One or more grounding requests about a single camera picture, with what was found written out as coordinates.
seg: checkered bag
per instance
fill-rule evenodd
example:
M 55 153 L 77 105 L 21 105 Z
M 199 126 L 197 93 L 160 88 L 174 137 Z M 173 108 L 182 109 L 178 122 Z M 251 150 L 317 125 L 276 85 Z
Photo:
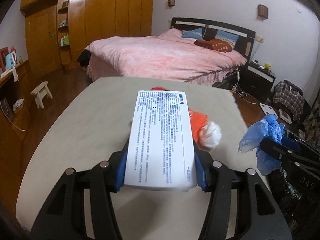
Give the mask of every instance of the checkered bag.
M 293 120 L 299 120 L 303 113 L 304 98 L 299 92 L 292 90 L 286 82 L 281 81 L 274 87 L 273 102 L 281 103 L 293 114 Z

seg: bed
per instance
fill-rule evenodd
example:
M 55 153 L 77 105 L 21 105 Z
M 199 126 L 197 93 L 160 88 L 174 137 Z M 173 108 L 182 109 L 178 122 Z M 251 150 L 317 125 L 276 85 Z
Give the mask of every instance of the bed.
M 218 30 L 239 35 L 230 52 L 196 46 L 192 38 L 182 38 L 182 30 L 202 28 L 204 40 L 214 39 Z M 129 76 L 165 79 L 217 86 L 250 59 L 255 32 L 211 20 L 173 18 L 171 28 L 155 37 L 111 37 L 92 42 L 87 74 L 100 77 Z

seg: white cloth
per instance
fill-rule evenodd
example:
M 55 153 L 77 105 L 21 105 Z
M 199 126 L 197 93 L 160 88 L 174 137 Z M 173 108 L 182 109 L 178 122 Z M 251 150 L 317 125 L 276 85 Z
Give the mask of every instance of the white cloth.
M 17 82 L 17 81 L 18 81 L 18 74 L 17 74 L 17 71 L 16 71 L 16 68 L 15 68 L 15 67 L 4 71 L 4 72 L 1 74 L 0 79 L 3 78 L 4 76 L 6 76 L 7 74 L 9 74 L 10 72 L 12 72 L 13 80 L 14 80 L 15 82 Z
M 24 98 L 18 99 L 18 100 L 14 103 L 14 105 L 13 105 L 13 107 L 12 107 L 12 110 L 13 110 L 13 111 L 16 111 L 16 109 L 17 109 L 19 106 L 22 105 L 23 101 L 24 101 Z
M 123 148 L 129 137 L 137 93 L 152 87 L 185 91 L 188 107 L 208 115 L 221 127 L 226 136 L 210 152 L 215 160 L 230 169 L 257 170 L 254 152 L 237 152 L 247 127 L 229 91 L 166 80 L 99 78 L 65 109 L 33 154 L 17 200 L 16 215 L 22 226 L 31 229 L 48 194 L 67 168 L 91 169 Z M 156 192 L 125 186 L 111 197 L 124 240 L 185 240 L 198 239 L 210 193 L 202 192 L 200 187 L 188 192 Z M 235 217 L 233 210 L 230 232 L 234 230 Z

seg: white box on floor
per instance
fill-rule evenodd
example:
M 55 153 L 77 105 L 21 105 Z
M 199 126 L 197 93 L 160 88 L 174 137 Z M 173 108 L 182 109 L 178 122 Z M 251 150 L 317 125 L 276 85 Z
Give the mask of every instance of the white box on floor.
M 185 92 L 138 92 L 124 184 L 150 190 L 188 190 L 196 186 Z

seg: black headboard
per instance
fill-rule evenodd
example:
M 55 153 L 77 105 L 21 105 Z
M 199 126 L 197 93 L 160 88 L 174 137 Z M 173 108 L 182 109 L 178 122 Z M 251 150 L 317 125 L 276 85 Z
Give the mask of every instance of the black headboard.
M 171 28 L 176 28 L 181 31 L 189 31 L 201 27 L 204 40 L 206 41 L 214 39 L 218 29 L 240 35 L 235 45 L 235 50 L 242 54 L 247 60 L 250 59 L 253 42 L 256 35 L 255 31 L 228 23 L 211 20 L 193 18 L 172 18 L 171 20 Z

